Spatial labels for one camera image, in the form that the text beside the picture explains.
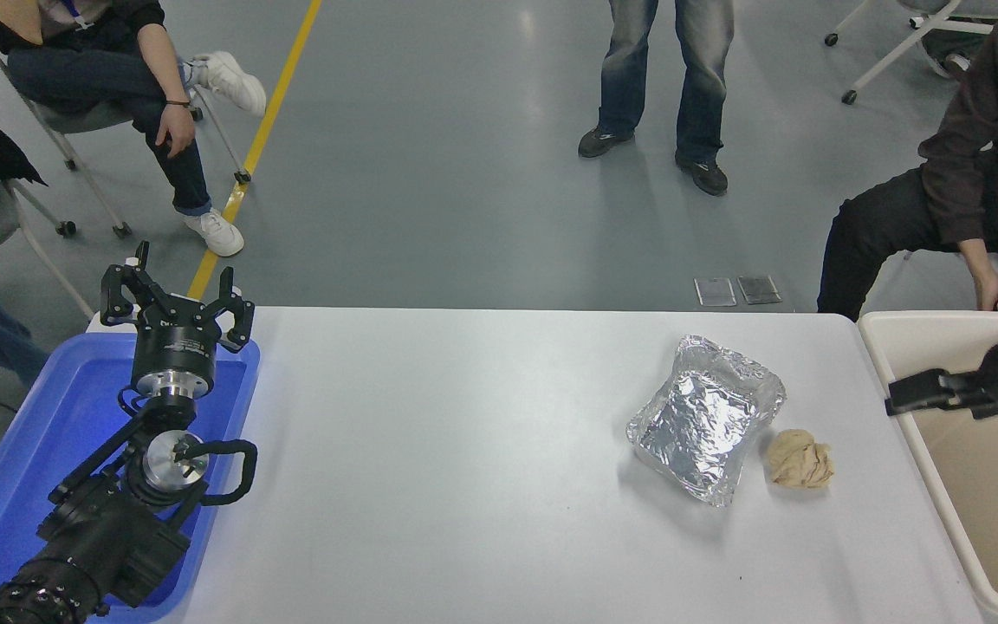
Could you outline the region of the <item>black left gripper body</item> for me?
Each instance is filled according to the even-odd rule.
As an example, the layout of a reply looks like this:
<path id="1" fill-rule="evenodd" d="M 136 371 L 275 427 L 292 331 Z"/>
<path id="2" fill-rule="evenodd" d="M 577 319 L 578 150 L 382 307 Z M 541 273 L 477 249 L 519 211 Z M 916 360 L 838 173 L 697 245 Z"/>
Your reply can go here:
<path id="1" fill-rule="evenodd" d="M 139 313 L 131 379 L 178 371 L 201 380 L 213 380 L 219 336 L 221 330 L 212 319 L 207 319 L 205 325 L 197 325 L 193 316 L 171 322 L 152 313 Z"/>

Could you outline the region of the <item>person's hand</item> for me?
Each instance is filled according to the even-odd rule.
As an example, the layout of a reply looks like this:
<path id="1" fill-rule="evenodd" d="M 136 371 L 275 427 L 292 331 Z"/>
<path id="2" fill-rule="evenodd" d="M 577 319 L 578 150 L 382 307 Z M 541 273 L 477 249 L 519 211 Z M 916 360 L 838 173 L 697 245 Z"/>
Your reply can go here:
<path id="1" fill-rule="evenodd" d="M 189 111 L 189 102 L 167 101 L 165 103 L 154 145 L 169 149 L 167 158 L 178 157 L 194 140 L 195 121 Z"/>

